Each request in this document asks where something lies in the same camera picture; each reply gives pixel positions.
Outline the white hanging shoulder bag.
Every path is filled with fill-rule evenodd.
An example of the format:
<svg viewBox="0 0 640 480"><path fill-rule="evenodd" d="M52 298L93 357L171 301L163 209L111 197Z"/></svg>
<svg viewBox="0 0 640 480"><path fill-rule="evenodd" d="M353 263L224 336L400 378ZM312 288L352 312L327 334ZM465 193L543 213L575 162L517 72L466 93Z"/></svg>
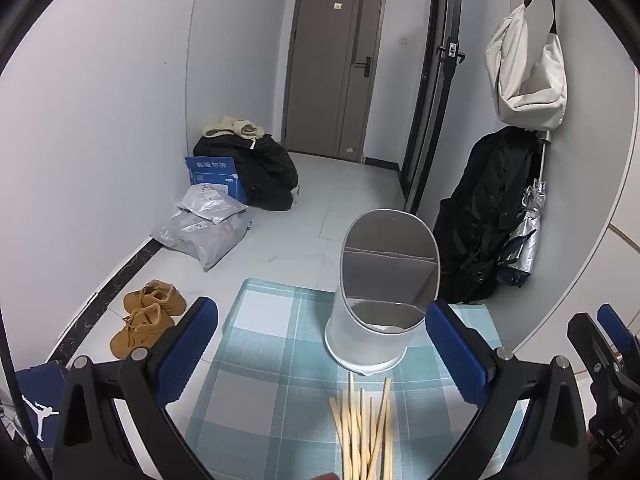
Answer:
<svg viewBox="0 0 640 480"><path fill-rule="evenodd" d="M556 0L551 10L556 10ZM562 124L568 84L558 23L552 22L534 64L528 62L526 11L523 0L502 19L485 50L485 66L498 118L509 126L552 131Z"/></svg>

